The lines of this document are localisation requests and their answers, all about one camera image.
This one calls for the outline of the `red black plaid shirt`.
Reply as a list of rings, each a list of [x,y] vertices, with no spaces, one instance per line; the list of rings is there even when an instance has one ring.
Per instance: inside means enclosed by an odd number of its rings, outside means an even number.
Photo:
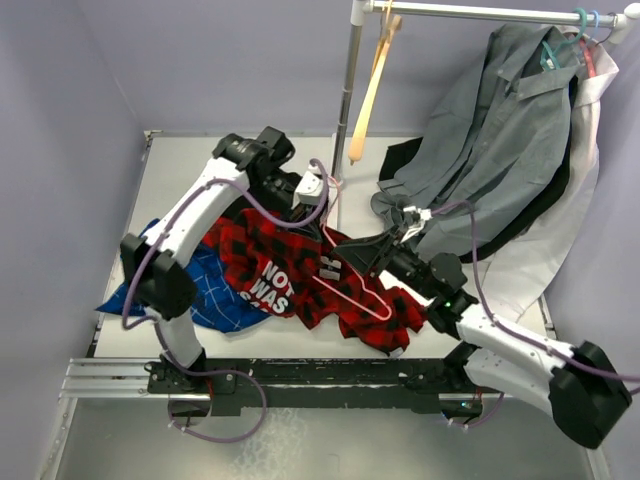
[[[255,209],[230,220],[218,230],[224,277],[269,317],[296,317],[313,329],[334,315],[343,337],[387,355],[406,350],[410,333],[426,322],[425,308],[406,290],[364,278],[332,254],[346,238],[342,233],[324,230],[316,243],[268,222]]]

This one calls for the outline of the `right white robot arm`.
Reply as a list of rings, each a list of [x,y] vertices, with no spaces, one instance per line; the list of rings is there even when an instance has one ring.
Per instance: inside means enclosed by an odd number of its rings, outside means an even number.
[[[387,272],[429,299],[429,324],[460,342],[462,357],[444,369],[452,389],[476,385],[515,397],[550,416],[578,445],[598,448],[632,404],[632,379],[592,342],[575,346],[490,313],[480,296],[465,291],[456,255],[424,261],[399,237],[393,227],[342,241],[332,253],[361,275]]]

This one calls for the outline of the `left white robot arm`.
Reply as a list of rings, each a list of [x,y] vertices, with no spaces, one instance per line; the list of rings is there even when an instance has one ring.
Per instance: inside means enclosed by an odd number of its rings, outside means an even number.
[[[284,229],[299,229],[314,222],[329,195],[329,176],[323,163],[311,159],[294,189],[289,204],[312,206],[305,217],[287,221],[260,205],[254,193],[282,179],[282,165],[296,150],[286,135],[273,127],[255,138],[224,136],[215,146],[204,170],[169,212],[142,236],[126,235],[120,243],[128,286],[121,314],[123,330],[133,303],[144,306],[142,322],[150,321],[163,357],[173,365],[171,381],[184,392],[202,387],[206,354],[198,340],[190,309],[197,295],[186,267],[200,241],[224,211],[244,197],[268,222]]]

